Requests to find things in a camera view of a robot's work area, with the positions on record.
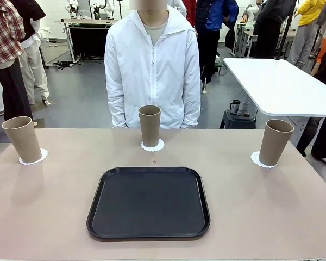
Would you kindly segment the tall tan paper cup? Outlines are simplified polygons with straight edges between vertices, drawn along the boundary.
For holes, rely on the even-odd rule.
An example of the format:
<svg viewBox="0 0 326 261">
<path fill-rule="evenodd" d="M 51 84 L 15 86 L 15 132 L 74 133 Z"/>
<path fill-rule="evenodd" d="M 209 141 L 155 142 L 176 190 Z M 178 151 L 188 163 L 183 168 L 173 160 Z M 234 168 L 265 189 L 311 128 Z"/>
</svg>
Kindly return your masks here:
<svg viewBox="0 0 326 261">
<path fill-rule="evenodd" d="M 19 116 L 6 120 L 2 123 L 2 128 L 23 163 L 35 163 L 42 158 L 33 120 L 30 117 Z"/>
<path fill-rule="evenodd" d="M 154 105 L 145 105 L 139 109 L 142 142 L 146 147 L 155 147 L 159 143 L 161 109 Z"/>
<path fill-rule="evenodd" d="M 268 120 L 262 138 L 259 162 L 266 166 L 276 166 L 293 131 L 294 126 L 287 121 Z"/>
</svg>

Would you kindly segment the white scalloped paper coaster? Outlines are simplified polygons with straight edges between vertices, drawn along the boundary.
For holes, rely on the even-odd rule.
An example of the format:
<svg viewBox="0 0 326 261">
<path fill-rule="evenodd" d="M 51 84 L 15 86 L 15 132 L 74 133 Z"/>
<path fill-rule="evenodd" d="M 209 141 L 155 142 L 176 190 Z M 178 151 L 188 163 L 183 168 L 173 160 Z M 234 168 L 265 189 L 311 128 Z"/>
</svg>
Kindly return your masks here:
<svg viewBox="0 0 326 261">
<path fill-rule="evenodd" d="M 251 155 L 250 155 L 250 158 L 252 160 L 252 162 L 260 167 L 264 167 L 264 168 L 267 168 L 267 169 L 270 169 L 270 168 L 274 168 L 276 167 L 278 164 L 275 164 L 275 165 L 265 165 L 263 164 L 260 160 L 259 160 L 259 155 L 260 155 L 260 151 L 255 151 L 253 152 Z"/>
<path fill-rule="evenodd" d="M 21 159 L 21 157 L 19 157 L 18 162 L 19 162 L 20 164 L 22 164 L 22 165 L 33 165 L 33 164 L 37 164 L 37 163 L 43 161 L 44 159 L 46 159 L 47 156 L 48 156 L 48 151 L 47 151 L 45 148 L 40 148 L 40 152 L 41 152 L 41 158 L 38 159 L 37 161 L 34 161 L 34 162 L 32 162 L 32 163 L 25 163 L 25 162 Z"/>
<path fill-rule="evenodd" d="M 162 139 L 158 139 L 158 144 L 154 147 L 147 147 L 144 145 L 144 143 L 142 142 L 141 143 L 141 147 L 145 150 L 145 151 L 148 151 L 148 152 L 157 152 L 157 151 L 160 151 L 164 148 L 164 141 Z"/>
</svg>

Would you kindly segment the black step stool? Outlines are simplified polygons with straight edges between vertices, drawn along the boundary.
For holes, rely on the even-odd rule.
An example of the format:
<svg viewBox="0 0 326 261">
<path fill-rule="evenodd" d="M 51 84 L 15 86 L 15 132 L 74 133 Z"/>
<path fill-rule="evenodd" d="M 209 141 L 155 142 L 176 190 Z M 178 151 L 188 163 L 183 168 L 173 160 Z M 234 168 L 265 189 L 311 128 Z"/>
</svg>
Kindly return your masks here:
<svg viewBox="0 0 326 261">
<path fill-rule="evenodd" d="M 220 129 L 255 129 L 255 117 L 245 110 L 232 114 L 229 109 L 224 111 Z"/>
</svg>

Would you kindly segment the black silver travel mug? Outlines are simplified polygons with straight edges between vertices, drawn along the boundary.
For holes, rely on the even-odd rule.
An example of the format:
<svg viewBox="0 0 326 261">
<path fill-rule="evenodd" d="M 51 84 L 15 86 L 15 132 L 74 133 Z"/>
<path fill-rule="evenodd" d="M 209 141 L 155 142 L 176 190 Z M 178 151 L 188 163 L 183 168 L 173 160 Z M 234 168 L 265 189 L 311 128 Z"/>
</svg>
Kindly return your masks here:
<svg viewBox="0 0 326 261">
<path fill-rule="evenodd" d="M 240 100 L 233 100 L 229 104 L 230 113 L 233 114 L 233 115 L 237 115 L 237 113 L 239 111 L 240 104 L 241 104 L 241 101 Z"/>
</svg>

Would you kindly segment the green black floor device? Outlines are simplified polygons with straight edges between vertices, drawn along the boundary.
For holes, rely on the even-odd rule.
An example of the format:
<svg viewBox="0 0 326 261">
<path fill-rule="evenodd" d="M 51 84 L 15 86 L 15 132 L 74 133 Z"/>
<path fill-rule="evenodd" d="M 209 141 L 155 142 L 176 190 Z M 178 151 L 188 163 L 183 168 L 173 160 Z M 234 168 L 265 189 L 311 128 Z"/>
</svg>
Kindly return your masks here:
<svg viewBox="0 0 326 261">
<path fill-rule="evenodd" d="M 220 56 L 217 53 L 215 56 L 214 73 L 221 74 L 221 68 L 223 68 L 223 63 L 220 61 Z"/>
</svg>

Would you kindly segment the black hanging bag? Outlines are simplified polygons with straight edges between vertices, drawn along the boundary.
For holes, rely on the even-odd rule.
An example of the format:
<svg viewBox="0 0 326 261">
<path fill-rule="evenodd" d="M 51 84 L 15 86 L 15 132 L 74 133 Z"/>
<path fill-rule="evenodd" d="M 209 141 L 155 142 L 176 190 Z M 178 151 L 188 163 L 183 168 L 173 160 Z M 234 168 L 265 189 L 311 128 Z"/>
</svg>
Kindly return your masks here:
<svg viewBox="0 0 326 261">
<path fill-rule="evenodd" d="M 233 49 L 235 43 L 235 31 L 234 28 L 229 29 L 225 36 L 225 46 L 229 49 Z"/>
</svg>

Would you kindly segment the workbench with black panel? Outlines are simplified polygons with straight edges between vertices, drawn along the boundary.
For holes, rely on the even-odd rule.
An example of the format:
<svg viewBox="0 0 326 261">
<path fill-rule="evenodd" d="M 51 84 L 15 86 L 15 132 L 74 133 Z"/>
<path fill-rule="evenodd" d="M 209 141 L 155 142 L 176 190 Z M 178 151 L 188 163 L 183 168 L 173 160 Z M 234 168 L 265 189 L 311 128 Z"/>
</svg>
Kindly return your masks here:
<svg viewBox="0 0 326 261">
<path fill-rule="evenodd" d="M 66 19 L 58 20 L 64 26 L 73 61 L 103 61 L 108 31 L 115 20 Z"/>
</svg>

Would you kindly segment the white side table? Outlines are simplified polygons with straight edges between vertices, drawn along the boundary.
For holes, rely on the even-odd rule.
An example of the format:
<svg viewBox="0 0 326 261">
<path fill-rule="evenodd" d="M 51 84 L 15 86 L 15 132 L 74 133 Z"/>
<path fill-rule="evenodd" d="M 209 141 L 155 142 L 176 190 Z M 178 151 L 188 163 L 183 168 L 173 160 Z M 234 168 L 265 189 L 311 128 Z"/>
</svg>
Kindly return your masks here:
<svg viewBox="0 0 326 261">
<path fill-rule="evenodd" d="M 252 100 L 270 117 L 288 117 L 295 130 L 296 145 L 310 117 L 326 117 L 326 84 L 286 60 L 225 58 L 228 71 Z"/>
</svg>

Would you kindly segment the person in red jacket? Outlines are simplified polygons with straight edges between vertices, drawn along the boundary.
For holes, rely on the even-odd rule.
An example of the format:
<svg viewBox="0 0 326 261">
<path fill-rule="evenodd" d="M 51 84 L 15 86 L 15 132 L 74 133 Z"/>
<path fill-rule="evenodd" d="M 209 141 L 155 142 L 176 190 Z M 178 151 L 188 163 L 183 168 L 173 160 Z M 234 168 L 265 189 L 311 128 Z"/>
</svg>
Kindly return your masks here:
<svg viewBox="0 0 326 261">
<path fill-rule="evenodd" d="M 192 27 L 195 27 L 196 2 L 197 0 L 183 0 L 183 3 L 186 8 L 186 18 Z"/>
</svg>

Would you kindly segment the person in blue jacket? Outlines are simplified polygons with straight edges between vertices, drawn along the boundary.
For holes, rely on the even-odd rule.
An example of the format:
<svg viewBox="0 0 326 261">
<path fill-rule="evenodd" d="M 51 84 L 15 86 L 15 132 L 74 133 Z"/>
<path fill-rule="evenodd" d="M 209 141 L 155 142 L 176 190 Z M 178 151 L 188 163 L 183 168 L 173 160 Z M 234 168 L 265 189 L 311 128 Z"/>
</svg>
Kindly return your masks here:
<svg viewBox="0 0 326 261">
<path fill-rule="evenodd" d="M 222 25 L 233 29 L 239 13 L 236 0 L 197 0 L 195 29 L 199 50 L 202 93 L 215 72 L 215 59 Z"/>
</svg>

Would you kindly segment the bystander in white top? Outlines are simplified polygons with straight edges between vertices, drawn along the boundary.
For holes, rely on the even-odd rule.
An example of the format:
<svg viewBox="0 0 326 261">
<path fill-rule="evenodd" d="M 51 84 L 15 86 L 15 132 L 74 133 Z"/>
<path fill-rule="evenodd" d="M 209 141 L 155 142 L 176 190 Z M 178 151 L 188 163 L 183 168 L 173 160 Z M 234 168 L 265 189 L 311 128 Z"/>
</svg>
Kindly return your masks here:
<svg viewBox="0 0 326 261">
<path fill-rule="evenodd" d="M 187 16 L 187 8 L 185 7 L 183 0 L 167 0 L 167 4 L 177 9 L 184 17 Z"/>
</svg>

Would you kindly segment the grey background desk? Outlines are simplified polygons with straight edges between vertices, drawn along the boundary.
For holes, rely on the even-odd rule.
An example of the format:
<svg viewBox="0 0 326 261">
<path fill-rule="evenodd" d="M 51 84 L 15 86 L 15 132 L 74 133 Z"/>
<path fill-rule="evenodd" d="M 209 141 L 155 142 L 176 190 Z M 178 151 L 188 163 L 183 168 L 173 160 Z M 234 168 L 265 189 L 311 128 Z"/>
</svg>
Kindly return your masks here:
<svg viewBox="0 0 326 261">
<path fill-rule="evenodd" d="M 296 36 L 296 29 L 289 28 L 280 57 L 287 59 L 293 39 Z M 242 24 L 236 24 L 236 35 L 231 55 L 234 58 L 253 58 L 257 49 L 257 36 L 253 34 L 252 29 L 246 29 Z"/>
</svg>

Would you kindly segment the person in black vest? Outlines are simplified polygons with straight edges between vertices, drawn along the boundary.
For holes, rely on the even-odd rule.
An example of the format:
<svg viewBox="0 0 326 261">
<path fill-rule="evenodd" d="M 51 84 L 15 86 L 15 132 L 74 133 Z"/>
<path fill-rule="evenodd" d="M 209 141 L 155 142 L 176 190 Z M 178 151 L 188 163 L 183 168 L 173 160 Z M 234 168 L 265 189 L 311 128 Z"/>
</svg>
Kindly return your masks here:
<svg viewBox="0 0 326 261">
<path fill-rule="evenodd" d="M 29 104 L 35 104 L 34 90 L 37 89 L 44 105 L 48 106 L 51 104 L 48 100 L 48 81 L 39 51 L 41 40 L 38 35 L 41 19 L 46 14 L 36 0 L 10 0 L 10 2 L 23 19 L 25 37 L 20 40 L 23 53 L 19 61 Z"/>
</svg>

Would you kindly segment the black clamp pole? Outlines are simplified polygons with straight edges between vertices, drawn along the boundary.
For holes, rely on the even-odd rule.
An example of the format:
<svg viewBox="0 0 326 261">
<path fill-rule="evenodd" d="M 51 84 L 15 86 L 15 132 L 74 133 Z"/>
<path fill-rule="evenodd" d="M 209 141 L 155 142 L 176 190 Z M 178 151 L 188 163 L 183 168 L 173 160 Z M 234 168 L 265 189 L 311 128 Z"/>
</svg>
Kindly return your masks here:
<svg viewBox="0 0 326 261">
<path fill-rule="evenodd" d="M 275 58 L 276 60 L 280 60 L 281 53 L 282 53 L 282 50 L 283 50 L 283 47 L 284 47 L 284 44 L 285 44 L 285 40 L 286 40 L 287 34 L 289 32 L 290 24 L 292 22 L 292 16 L 294 14 L 296 4 L 297 4 L 297 0 L 292 0 L 291 6 L 290 6 L 290 9 L 289 9 L 289 13 L 288 13 L 288 18 L 286 20 L 286 27 L 285 27 L 284 33 L 283 33 L 283 35 L 281 37 L 279 50 L 278 50 L 277 56 Z"/>
</svg>

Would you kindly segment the person in red plaid shirt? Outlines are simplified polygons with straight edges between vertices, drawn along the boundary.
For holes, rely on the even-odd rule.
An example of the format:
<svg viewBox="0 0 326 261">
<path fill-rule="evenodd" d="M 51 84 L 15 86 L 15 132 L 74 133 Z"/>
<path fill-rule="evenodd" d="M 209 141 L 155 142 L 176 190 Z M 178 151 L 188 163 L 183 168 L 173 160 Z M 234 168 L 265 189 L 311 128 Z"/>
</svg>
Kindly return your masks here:
<svg viewBox="0 0 326 261">
<path fill-rule="evenodd" d="M 0 0 L 0 83 L 5 120 L 33 117 L 19 61 L 24 37 L 22 17 L 9 0 Z"/>
</svg>

